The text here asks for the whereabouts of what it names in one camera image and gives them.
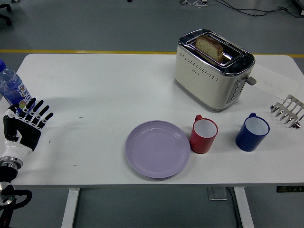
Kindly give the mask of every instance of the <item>plate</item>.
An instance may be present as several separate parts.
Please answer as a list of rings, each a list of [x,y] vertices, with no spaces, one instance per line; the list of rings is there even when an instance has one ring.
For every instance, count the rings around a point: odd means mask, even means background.
[[[151,178],[167,178],[181,171],[190,157],[185,133],[166,121],[149,121],[128,136],[125,154],[129,164]]]

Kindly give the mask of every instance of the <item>bread slice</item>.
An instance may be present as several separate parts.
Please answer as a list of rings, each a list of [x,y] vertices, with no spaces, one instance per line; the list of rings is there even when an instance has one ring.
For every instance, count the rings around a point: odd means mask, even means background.
[[[223,47],[216,39],[201,35],[196,38],[195,47],[216,61],[223,63]]]

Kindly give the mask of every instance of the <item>table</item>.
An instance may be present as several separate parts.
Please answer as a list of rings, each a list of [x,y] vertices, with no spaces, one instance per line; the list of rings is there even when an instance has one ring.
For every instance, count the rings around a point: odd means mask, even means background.
[[[304,76],[292,58],[255,57],[257,65],[296,80],[300,87],[295,96],[304,101]],[[270,106],[280,99],[246,85],[231,107],[214,113],[174,81],[174,67],[175,55],[28,55],[17,73],[31,95],[43,99],[55,115],[12,184],[81,188],[304,183],[304,131],[288,128],[270,114]],[[0,101],[2,113],[8,106],[4,99]],[[244,152],[234,139],[251,112],[268,121],[271,130],[254,152]],[[142,176],[128,164],[124,147],[133,128],[146,121],[163,120],[190,137],[197,114],[219,127],[208,153],[191,152],[183,170],[162,180]]]

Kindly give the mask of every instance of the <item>toaster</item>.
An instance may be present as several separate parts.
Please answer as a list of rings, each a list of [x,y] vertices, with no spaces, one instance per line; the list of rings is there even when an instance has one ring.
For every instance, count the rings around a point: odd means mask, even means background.
[[[195,47],[200,35],[212,37],[221,44],[222,63]],[[249,52],[210,30],[198,29],[178,41],[174,78],[209,109],[219,112],[238,100],[246,82],[256,83],[249,76],[254,64],[255,58]]]

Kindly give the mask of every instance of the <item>black robotic finger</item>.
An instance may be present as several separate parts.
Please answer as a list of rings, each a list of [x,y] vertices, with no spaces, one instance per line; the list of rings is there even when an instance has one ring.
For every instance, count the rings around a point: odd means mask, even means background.
[[[41,111],[40,113],[32,120],[32,122],[30,123],[32,126],[36,126],[37,123],[39,122],[40,118],[42,117],[42,115],[44,113],[46,113],[46,111],[49,109],[49,106],[45,106]]]
[[[54,113],[48,114],[43,120],[41,120],[41,121],[38,123],[37,128],[38,128],[39,130],[41,130],[41,129],[44,127],[44,125],[46,125],[47,121],[48,121],[53,115],[54,115]]]
[[[22,109],[22,111],[18,115],[18,119],[22,120],[25,115],[28,113],[31,106],[36,102],[36,98],[33,98],[29,101],[29,103]]]
[[[16,126],[16,111],[19,108],[19,104],[12,105],[7,109],[3,117],[4,136],[7,140],[17,141],[17,126]]]
[[[39,101],[32,109],[32,111],[30,111],[30,113],[25,117],[24,122],[29,123],[32,120],[35,112],[42,106],[42,104],[43,104],[43,100]]]

